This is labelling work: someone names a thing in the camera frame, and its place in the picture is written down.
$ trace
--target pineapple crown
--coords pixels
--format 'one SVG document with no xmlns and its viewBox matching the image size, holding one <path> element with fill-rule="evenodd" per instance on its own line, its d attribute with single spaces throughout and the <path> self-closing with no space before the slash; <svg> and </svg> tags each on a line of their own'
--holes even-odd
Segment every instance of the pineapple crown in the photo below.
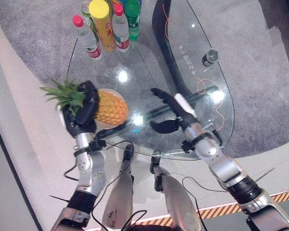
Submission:
<svg viewBox="0 0 289 231">
<path fill-rule="evenodd" d="M 46 91 L 46 95 L 51 95 L 49 100 L 58 100 L 56 104 L 61 107 L 61 110 L 68 106 L 68 109 L 72 112 L 73 116 L 76 116 L 80 108 L 83 108 L 83 101 L 86 98 L 86 92 L 79 91 L 78 86 L 73 80 L 70 81 L 67 78 L 64 80 L 63 85 L 59 82 L 51 79 L 56 88 L 41 87 L 41 90 Z"/>
</svg>

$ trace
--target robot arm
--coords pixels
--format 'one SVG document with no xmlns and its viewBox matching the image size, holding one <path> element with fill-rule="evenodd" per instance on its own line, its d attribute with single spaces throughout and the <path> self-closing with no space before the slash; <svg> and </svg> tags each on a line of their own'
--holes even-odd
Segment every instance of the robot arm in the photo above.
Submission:
<svg viewBox="0 0 289 231">
<path fill-rule="evenodd" d="M 102 148 L 106 143 L 94 138 L 96 126 L 93 116 L 99 103 L 97 89 L 87 81 L 79 85 L 79 90 L 86 91 L 83 108 L 75 116 L 67 108 L 62 110 L 66 129 L 76 140 L 74 156 L 79 170 L 79 181 L 52 231 L 83 230 L 89 222 L 94 202 L 105 186 Z"/>
<path fill-rule="evenodd" d="M 153 93 L 169 104 L 177 116 L 176 120 L 159 124 L 151 121 L 155 131 L 161 132 L 167 124 L 172 123 L 173 131 L 181 127 L 189 141 L 183 142 L 183 150 L 187 153 L 195 150 L 199 158 L 204 160 L 217 180 L 238 202 L 245 214 L 248 214 L 248 225 L 253 230 L 279 231 L 289 228 L 287 213 L 254 182 L 242 167 L 230 156 L 224 155 L 217 141 L 202 128 L 193 108 L 181 94 L 174 97 L 160 89 L 152 89 Z"/>
</svg>

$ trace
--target glass table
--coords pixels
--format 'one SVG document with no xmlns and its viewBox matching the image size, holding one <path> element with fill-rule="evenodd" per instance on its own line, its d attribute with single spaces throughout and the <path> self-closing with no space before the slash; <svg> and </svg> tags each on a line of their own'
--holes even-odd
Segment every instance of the glass table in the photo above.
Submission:
<svg viewBox="0 0 289 231">
<path fill-rule="evenodd" d="M 150 150 L 159 149 L 163 158 L 197 158 L 195 153 L 185 154 L 181 149 L 185 140 L 181 129 L 159 134 L 150 127 L 150 120 L 175 118 L 150 89 L 160 88 L 171 95 L 181 93 L 205 130 L 217 130 L 225 146 L 233 131 L 234 108 L 218 62 L 210 67 L 202 63 L 210 49 L 188 1 L 144 1 L 140 35 L 136 42 L 130 41 L 127 52 L 102 51 L 101 60 L 96 61 L 76 41 L 67 75 L 77 82 L 91 80 L 98 89 L 113 89 L 127 102 L 128 121 L 98 132 L 99 137 L 119 136 Z"/>
</svg>

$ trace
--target small bottle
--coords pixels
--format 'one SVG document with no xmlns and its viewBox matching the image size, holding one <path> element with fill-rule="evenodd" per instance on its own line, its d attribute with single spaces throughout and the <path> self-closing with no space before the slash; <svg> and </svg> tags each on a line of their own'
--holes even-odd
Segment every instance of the small bottle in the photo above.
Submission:
<svg viewBox="0 0 289 231">
<path fill-rule="evenodd" d="M 126 52 L 129 49 L 129 25 L 122 4 L 115 4 L 114 15 L 112 16 L 112 29 L 115 34 L 117 49 Z"/>
<path fill-rule="evenodd" d="M 90 26 L 84 23 L 79 15 L 73 16 L 73 24 L 76 27 L 79 42 L 86 48 L 88 55 L 96 60 L 100 59 L 102 57 L 101 48 Z"/>
<path fill-rule="evenodd" d="M 125 14 L 129 23 L 129 33 L 131 40 L 137 40 L 140 26 L 140 3 L 138 0 L 127 0 L 125 4 Z"/>
<path fill-rule="evenodd" d="M 203 57 L 202 63 L 204 66 L 211 66 L 218 61 L 218 51 L 210 49 Z"/>
</svg>

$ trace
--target yellow can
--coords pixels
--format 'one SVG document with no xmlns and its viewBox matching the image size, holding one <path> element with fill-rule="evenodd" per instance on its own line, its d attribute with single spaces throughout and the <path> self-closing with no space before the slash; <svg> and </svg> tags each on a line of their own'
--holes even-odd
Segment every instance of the yellow can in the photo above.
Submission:
<svg viewBox="0 0 289 231">
<path fill-rule="evenodd" d="M 89 4 L 89 13 L 105 51 L 113 51 L 116 48 L 115 37 L 111 26 L 109 6 L 104 0 L 93 0 Z"/>
</svg>

